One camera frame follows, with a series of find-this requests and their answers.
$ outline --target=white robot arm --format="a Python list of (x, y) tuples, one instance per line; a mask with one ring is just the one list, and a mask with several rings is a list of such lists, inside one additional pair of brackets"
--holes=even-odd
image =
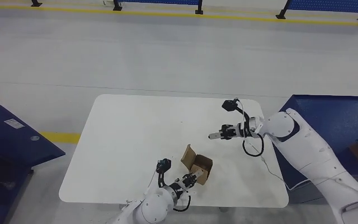
[(154, 193), (145, 192), (141, 198), (129, 202), (121, 213), (108, 221), (111, 224), (156, 224), (163, 222), (167, 213), (171, 210), (183, 212), (187, 210), (191, 197), (189, 197), (188, 206), (183, 210), (177, 210), (174, 206), (180, 197), (189, 188), (192, 188), (198, 177), (204, 172), (198, 169), (195, 173), (189, 173), (175, 180), (174, 183), (166, 185), (164, 183), (164, 173), (171, 167), (171, 161), (168, 159), (158, 161), (156, 172), (158, 173), (159, 188)]
[(326, 198), (338, 224), (357, 223), (358, 183), (344, 169), (328, 143), (293, 109), (279, 112), (264, 121), (249, 118), (238, 108), (237, 102), (238, 99), (227, 100), (223, 108), (238, 110), (244, 115), (245, 122), (236, 126), (223, 125), (219, 133), (210, 134), (209, 139), (253, 137), (262, 140), (268, 136), (287, 161)]

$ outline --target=gray floor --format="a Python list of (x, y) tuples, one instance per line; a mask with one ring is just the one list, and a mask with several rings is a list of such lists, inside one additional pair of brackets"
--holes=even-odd
[[(0, 10), (0, 104), (38, 131), (77, 132), (100, 94), (253, 99), (357, 95), (353, 26)], [(118, 206), (58, 198), (75, 146), (36, 167), (11, 224), (105, 223)], [(325, 204), (190, 208), (167, 223), (335, 223)]]

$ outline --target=metal stand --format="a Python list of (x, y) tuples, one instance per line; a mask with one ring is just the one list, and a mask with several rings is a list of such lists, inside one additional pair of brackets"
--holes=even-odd
[(32, 1), (32, 7), (40, 7), (42, 5), (41, 2), (38, 2), (37, 0), (31, 0)]
[(202, 15), (204, 12), (202, 11), (202, 0), (199, 0), (197, 4), (197, 10), (195, 10), (195, 14)]
[(281, 10), (280, 14), (276, 15), (276, 18), (278, 18), (279, 20), (285, 20), (286, 19), (285, 13), (286, 13), (287, 9), (289, 8), (289, 6), (291, 4), (291, 1), (292, 0), (287, 0), (284, 9)]
[(117, 0), (113, 0), (114, 8), (113, 11), (122, 11), (122, 3), (118, 2)]

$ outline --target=yellow floor line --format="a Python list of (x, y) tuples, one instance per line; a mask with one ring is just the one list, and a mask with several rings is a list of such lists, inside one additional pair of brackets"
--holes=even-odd
[(163, 12), (132, 12), (132, 11), (110, 11), (110, 10), (88, 10), (80, 8), (51, 8), (51, 7), (30, 7), (30, 6), (0, 6), (0, 9), (16, 10), (38, 10), (38, 11), (60, 11), (60, 12), (81, 12), (81, 13), (105, 13), (119, 15), (137, 15), (137, 16), (166, 16), (166, 17), (194, 17), (220, 20), (248, 20), (260, 22), (282, 22), (296, 24), (320, 24), (320, 25), (341, 25), (341, 26), (358, 26), (358, 22), (340, 22), (340, 21), (310, 21), (310, 20), (278, 20), (277, 18), (257, 18), (244, 16), (224, 16), (224, 15), (196, 15), (183, 13), (163, 13)]
[(77, 144), (81, 134), (79, 133), (59, 133), (59, 132), (40, 132), (51, 142)]

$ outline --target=open cardboard box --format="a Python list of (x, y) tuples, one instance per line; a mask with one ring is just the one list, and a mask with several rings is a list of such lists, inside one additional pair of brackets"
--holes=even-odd
[(197, 170), (202, 169), (203, 174), (197, 179), (197, 183), (204, 185), (207, 181), (210, 170), (213, 166), (213, 160), (203, 155), (197, 155), (190, 147), (190, 144), (186, 147), (184, 155), (180, 160), (191, 173), (195, 173)]

